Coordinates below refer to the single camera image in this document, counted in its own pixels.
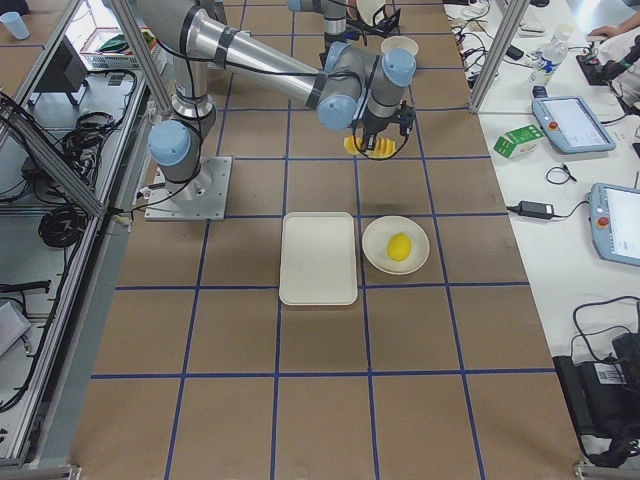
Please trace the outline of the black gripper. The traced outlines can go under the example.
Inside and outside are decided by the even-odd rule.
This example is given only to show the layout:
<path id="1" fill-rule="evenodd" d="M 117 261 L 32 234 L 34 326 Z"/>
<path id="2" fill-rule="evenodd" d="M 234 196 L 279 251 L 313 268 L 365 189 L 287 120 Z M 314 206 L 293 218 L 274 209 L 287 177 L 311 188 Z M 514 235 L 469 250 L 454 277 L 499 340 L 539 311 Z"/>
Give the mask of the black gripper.
<path id="1" fill-rule="evenodd" d="M 399 127 L 399 133 L 407 139 L 413 129 L 415 110 L 401 100 L 399 104 L 389 106 L 378 103 L 375 99 L 369 99 L 362 116 L 362 144 L 360 151 L 373 153 L 377 149 L 377 135 L 388 128 L 390 124 Z"/>

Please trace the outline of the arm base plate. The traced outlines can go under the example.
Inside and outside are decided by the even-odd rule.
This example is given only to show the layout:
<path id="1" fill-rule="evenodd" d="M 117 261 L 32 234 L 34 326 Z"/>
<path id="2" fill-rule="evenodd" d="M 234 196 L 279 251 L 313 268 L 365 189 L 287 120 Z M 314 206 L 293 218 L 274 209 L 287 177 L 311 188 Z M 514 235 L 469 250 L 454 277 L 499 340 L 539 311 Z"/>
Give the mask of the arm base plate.
<path id="1" fill-rule="evenodd" d="M 223 220 L 232 170 L 231 157 L 201 157 L 200 172 L 177 195 L 181 185 L 167 183 L 156 168 L 155 183 L 162 186 L 149 194 L 150 207 L 145 209 L 148 221 Z"/>

